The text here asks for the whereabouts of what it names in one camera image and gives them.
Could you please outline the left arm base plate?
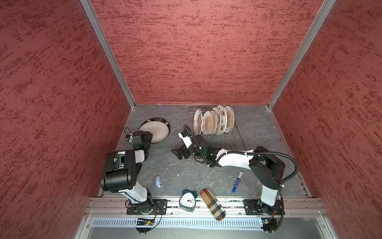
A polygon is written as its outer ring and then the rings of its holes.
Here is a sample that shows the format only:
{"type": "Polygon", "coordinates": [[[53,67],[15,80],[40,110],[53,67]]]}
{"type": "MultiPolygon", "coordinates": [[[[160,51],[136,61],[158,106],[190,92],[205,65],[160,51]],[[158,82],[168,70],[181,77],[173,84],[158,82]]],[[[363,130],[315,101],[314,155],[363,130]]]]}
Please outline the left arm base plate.
{"type": "Polygon", "coordinates": [[[147,202],[139,204],[129,203],[126,208],[127,215],[165,215],[167,211],[167,199],[153,199],[152,204],[147,202]]]}

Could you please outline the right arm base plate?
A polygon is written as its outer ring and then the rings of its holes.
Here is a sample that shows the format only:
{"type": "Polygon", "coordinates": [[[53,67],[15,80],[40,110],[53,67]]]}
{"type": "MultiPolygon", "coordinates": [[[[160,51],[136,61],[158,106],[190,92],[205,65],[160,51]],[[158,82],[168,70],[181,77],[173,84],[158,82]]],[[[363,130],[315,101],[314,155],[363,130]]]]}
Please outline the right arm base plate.
{"type": "Polygon", "coordinates": [[[281,200],[276,200],[273,206],[269,206],[260,199],[244,199],[243,203],[246,215],[280,216],[284,213],[281,200]]]}

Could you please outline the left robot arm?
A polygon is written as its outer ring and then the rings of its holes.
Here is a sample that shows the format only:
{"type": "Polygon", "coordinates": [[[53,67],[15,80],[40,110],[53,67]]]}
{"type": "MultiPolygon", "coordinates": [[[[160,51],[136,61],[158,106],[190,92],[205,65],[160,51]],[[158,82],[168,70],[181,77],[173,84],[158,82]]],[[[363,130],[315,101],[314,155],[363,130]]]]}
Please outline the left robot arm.
{"type": "Polygon", "coordinates": [[[100,184],[103,191],[125,196],[134,210],[148,215],[155,205],[151,193],[138,183],[137,177],[142,163],[148,159],[153,134],[140,130],[130,136],[133,149],[117,150],[106,155],[100,184]]]}

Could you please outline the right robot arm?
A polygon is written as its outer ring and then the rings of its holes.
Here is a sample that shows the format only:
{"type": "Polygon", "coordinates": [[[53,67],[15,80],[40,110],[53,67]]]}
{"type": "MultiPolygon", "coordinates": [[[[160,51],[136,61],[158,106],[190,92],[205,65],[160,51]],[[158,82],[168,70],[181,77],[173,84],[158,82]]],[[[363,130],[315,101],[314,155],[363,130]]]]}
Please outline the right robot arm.
{"type": "Polygon", "coordinates": [[[251,170],[262,184],[258,210],[263,215],[275,211],[276,201],[282,197],[282,187],[299,172],[297,161],[287,154],[262,146],[248,151],[213,147],[202,136],[194,135],[186,124],[179,138],[184,144],[171,150],[178,160],[193,155],[197,162],[209,168],[232,166],[251,170]]]}

